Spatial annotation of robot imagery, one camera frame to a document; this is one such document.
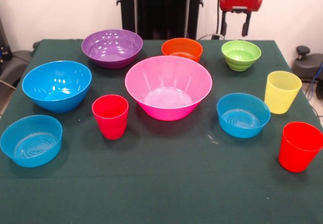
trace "green tablecloth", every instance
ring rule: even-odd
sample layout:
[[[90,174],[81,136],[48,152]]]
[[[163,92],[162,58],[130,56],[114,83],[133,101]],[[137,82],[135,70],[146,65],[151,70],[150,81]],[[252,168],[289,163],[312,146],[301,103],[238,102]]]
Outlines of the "green tablecloth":
[[[262,57],[245,72],[230,70],[223,41],[202,41],[201,64],[212,75],[210,95],[186,118],[149,117],[124,86],[126,72],[105,70],[81,51],[81,40],[44,40],[26,73],[55,60],[87,65],[93,80],[81,105],[66,114],[36,106],[21,84],[0,120],[0,133],[19,118],[46,114],[64,127],[62,149],[47,165],[25,169],[0,153],[1,223],[323,223],[323,157],[300,174],[278,163],[283,126],[320,127],[304,95],[272,118],[260,135],[236,139],[218,123],[216,103],[231,92],[264,97],[266,76],[289,70],[273,41],[255,41]],[[145,41],[137,60],[161,54],[162,41]],[[101,95],[130,104],[125,135],[105,140],[92,117]]]

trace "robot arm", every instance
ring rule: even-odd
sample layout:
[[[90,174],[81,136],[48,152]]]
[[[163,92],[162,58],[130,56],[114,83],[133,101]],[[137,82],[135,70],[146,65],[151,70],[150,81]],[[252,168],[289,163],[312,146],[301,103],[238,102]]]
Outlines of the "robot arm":
[[[251,13],[259,10],[262,0],[220,0],[220,8],[222,12],[221,35],[227,34],[226,14],[245,13],[247,15],[246,22],[243,24],[242,36],[248,35]]]

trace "blue bowl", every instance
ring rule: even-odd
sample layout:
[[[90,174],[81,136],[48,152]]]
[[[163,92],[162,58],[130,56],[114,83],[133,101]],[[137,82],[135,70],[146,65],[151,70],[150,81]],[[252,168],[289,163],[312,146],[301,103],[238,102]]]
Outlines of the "blue bowl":
[[[223,96],[217,111],[222,129],[238,138],[256,136],[271,118],[268,106],[261,99],[244,93]]]
[[[60,151],[63,128],[49,116],[22,118],[4,131],[0,138],[2,152],[22,167],[37,167],[51,161]]]
[[[91,80],[91,71],[83,64],[56,61],[30,71],[22,82],[22,89],[40,107],[64,113],[81,103]]]

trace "red cup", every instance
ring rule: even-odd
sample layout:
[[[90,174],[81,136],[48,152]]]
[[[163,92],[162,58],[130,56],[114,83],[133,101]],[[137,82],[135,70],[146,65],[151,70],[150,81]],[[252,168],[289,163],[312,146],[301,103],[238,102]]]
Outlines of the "red cup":
[[[323,148],[323,134],[308,123],[291,122],[283,129],[279,163],[291,172],[302,172]]]
[[[129,104],[119,95],[109,94],[98,98],[92,105],[94,118],[105,138],[120,138],[127,126]]]

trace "bowl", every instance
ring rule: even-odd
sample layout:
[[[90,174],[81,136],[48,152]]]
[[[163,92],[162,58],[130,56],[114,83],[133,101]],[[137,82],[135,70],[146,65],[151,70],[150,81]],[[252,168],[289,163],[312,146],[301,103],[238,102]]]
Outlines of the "bowl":
[[[256,136],[271,118],[268,106],[261,99],[244,93],[223,96],[217,111],[222,129],[238,138]]]
[[[125,84],[148,115],[174,121],[189,115],[209,94],[212,77],[193,60],[156,56],[135,64],[128,71]]]
[[[189,38],[174,38],[168,40],[161,46],[161,50],[164,55],[180,56],[196,62],[200,60],[203,53],[202,45]]]
[[[61,149],[63,128],[50,116],[35,115],[22,118],[3,132],[2,152],[22,167],[44,165]]]
[[[22,82],[24,93],[54,113],[75,109],[84,99],[92,74],[83,64],[56,61],[31,70]]]
[[[142,45],[141,37],[132,31],[104,30],[86,37],[82,50],[100,67],[121,69],[136,59]]]
[[[221,49],[228,66],[234,71],[245,71],[261,56],[260,48],[249,41],[228,41]]]

